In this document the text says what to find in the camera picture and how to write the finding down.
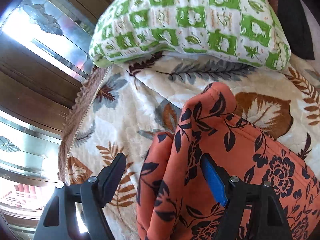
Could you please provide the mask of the orange floral garment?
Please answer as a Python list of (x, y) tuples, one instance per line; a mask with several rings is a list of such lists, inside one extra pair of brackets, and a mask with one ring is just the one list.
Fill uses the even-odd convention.
[(214, 200), (201, 168), (208, 153), (231, 176), (269, 181), (294, 239), (319, 224), (319, 181), (287, 147), (234, 114), (236, 100), (223, 83), (211, 83), (188, 100), (175, 133), (157, 133), (146, 154), (137, 189), (141, 239), (211, 239), (223, 207)]

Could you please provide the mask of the cream leaf-pattern blanket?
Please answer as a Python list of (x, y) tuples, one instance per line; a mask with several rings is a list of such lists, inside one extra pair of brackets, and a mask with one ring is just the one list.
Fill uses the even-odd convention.
[(212, 56), (156, 53), (146, 60), (98, 68), (84, 83), (62, 134), (59, 175), (70, 184), (96, 176), (118, 153), (124, 175), (104, 214), (116, 239), (141, 239), (137, 189), (157, 133), (175, 133), (185, 103), (211, 83), (227, 85), (234, 114), (287, 147), (319, 181), (319, 72), (292, 55), (275, 71)]

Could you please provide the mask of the green white checkered pillow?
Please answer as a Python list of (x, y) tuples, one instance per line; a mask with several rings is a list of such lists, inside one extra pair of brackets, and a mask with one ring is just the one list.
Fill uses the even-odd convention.
[(98, 67), (159, 51), (283, 70), (291, 49), (268, 0), (114, 0), (89, 46)]

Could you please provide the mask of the brown door stained glass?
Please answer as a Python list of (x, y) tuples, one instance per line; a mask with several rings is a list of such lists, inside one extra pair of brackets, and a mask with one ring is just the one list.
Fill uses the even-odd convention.
[(1, 226), (32, 239), (58, 181), (66, 117), (113, 0), (1, 0)]

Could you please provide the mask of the black garment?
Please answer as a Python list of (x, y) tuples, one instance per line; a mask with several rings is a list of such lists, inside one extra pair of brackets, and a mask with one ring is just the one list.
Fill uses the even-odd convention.
[(313, 41), (300, 0), (269, 0), (279, 18), (292, 53), (305, 60), (314, 60)]

